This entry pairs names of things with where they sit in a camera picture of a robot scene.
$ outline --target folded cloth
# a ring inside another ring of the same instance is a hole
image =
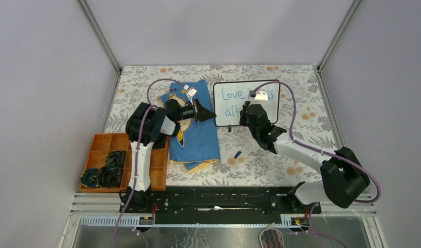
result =
[[[194,99],[198,99],[199,103],[208,110],[213,110],[205,80],[185,84],[197,90]],[[172,83],[169,93],[160,96],[163,104],[169,99],[177,100],[181,106],[189,101],[183,86],[178,83]],[[172,137],[169,142],[169,155],[174,163],[183,163],[186,170],[192,173],[221,158],[214,120],[195,122],[194,119],[188,119],[181,120],[179,123],[181,128],[177,137]]]

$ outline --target blue marker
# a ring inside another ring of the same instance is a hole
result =
[[[237,159],[239,157],[239,155],[241,155],[241,153],[242,153],[241,151],[238,151],[235,155],[235,159]]]

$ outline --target wooden box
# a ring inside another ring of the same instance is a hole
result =
[[[124,191],[131,178],[132,151],[128,135],[126,133],[100,133],[93,136],[90,152],[87,157],[84,170],[89,168],[101,168],[105,166],[105,158],[114,151],[126,151],[125,165],[123,166],[122,181],[119,188],[86,188],[80,183],[79,191],[84,193],[119,193]],[[166,170],[169,152],[169,138],[164,142],[164,147],[153,149],[149,177],[153,191],[166,189]]]

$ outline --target floral tablecloth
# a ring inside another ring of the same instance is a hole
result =
[[[106,133],[125,132],[129,116],[141,102],[146,102],[150,83],[161,78],[182,82],[208,83],[213,101],[213,84],[217,82],[270,80],[287,82],[294,90],[297,117],[294,135],[318,146],[335,148],[329,117],[312,66],[125,66],[105,128]],[[151,102],[161,106],[157,97],[168,93],[170,82],[152,86]],[[288,129],[292,114],[289,91],[281,87],[277,126]],[[189,174],[180,164],[170,164],[167,185],[296,185],[315,181],[321,176],[310,167],[289,157],[265,151],[257,145],[248,128],[217,128],[221,161]]]

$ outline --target gray wall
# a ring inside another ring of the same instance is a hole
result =
[[[76,1],[0,1],[0,247],[55,247],[115,72]]]
[[[421,247],[421,0],[364,1],[324,75],[389,247]]]
[[[88,0],[124,65],[317,64],[352,0]]]

